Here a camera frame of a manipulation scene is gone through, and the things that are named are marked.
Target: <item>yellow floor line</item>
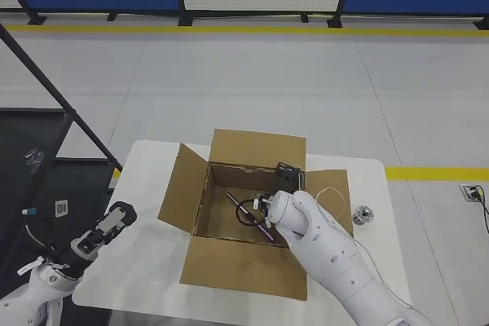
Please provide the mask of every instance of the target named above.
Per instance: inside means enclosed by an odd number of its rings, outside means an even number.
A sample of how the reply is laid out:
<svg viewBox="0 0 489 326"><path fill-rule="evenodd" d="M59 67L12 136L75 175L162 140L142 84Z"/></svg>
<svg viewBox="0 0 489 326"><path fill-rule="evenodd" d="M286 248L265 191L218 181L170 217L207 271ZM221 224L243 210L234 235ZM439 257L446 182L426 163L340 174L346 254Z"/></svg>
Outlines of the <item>yellow floor line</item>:
<svg viewBox="0 0 489 326"><path fill-rule="evenodd" d="M385 175L388 180L489 182L489 168L388 166ZM115 170L113 177L120 172Z"/></svg>
<svg viewBox="0 0 489 326"><path fill-rule="evenodd" d="M489 31L448 29L329 29L326 27L285 26L81 26L6 25L11 32L31 33L286 33L311 35L382 35L409 37L489 37Z"/></svg>

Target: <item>cardboard box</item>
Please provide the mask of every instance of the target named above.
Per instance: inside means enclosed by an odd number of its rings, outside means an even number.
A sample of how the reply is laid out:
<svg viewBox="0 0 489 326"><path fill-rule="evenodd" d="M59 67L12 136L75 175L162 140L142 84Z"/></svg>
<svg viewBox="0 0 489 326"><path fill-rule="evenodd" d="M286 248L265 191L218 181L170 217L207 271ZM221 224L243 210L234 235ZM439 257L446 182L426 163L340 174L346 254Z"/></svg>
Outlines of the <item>cardboard box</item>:
<svg viewBox="0 0 489 326"><path fill-rule="evenodd" d="M227 192L237 200L272 192L280 161L305 170L306 140L215 130L208 162L181 144L158 216L192 234L180 283L307 299L306 273L284 238L273 227L271 243L257 228L241 225L227 197ZM346 171L305 173L305 190L311 195L329 186L344 196L346 207L335 192L323 193L319 202L352 234Z"/></svg>

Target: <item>electrical outlet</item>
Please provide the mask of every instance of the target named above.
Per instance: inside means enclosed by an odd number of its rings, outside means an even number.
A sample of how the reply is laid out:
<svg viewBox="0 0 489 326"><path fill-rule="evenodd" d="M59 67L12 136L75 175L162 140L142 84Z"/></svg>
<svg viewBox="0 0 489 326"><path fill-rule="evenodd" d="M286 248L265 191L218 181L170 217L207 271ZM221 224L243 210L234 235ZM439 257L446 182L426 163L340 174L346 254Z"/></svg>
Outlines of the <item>electrical outlet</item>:
<svg viewBox="0 0 489 326"><path fill-rule="evenodd" d="M472 187L474 187L472 184L461 184L460 190L462 191L462 195L464 195L465 201L478 203L478 198L475 196L475 190L470 190Z"/></svg>

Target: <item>label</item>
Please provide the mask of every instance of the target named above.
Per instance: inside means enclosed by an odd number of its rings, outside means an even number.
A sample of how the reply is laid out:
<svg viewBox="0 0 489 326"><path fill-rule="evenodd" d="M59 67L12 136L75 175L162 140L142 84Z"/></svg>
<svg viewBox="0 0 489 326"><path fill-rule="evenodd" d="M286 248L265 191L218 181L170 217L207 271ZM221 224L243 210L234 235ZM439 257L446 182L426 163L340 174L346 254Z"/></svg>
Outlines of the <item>label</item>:
<svg viewBox="0 0 489 326"><path fill-rule="evenodd" d="M59 218L68 214L68 201L58 200L55 201L55 217Z"/></svg>

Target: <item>cable plug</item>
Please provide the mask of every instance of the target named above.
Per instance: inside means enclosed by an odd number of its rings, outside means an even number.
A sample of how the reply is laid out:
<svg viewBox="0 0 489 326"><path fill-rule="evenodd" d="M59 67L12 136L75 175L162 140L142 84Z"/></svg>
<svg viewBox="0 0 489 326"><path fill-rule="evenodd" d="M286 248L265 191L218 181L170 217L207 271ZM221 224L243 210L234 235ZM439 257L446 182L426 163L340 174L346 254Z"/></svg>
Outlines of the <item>cable plug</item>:
<svg viewBox="0 0 489 326"><path fill-rule="evenodd" d="M468 197L471 199L477 199L483 202L483 189L482 186L472 186L469 188Z"/></svg>

